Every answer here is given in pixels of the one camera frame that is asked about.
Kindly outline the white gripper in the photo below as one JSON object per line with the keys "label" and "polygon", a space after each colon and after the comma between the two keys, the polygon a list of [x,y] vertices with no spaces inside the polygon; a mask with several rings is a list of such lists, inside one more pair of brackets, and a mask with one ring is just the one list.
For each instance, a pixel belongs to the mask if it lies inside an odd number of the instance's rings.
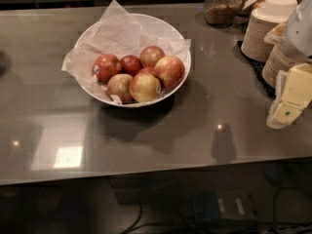
{"label": "white gripper", "polygon": [[[290,59],[312,61],[312,0],[302,0],[290,15],[265,36],[264,42],[283,42],[284,54]],[[312,64],[302,63],[288,72],[280,70],[276,78],[276,98],[266,125],[272,129],[290,126],[312,101]]]}

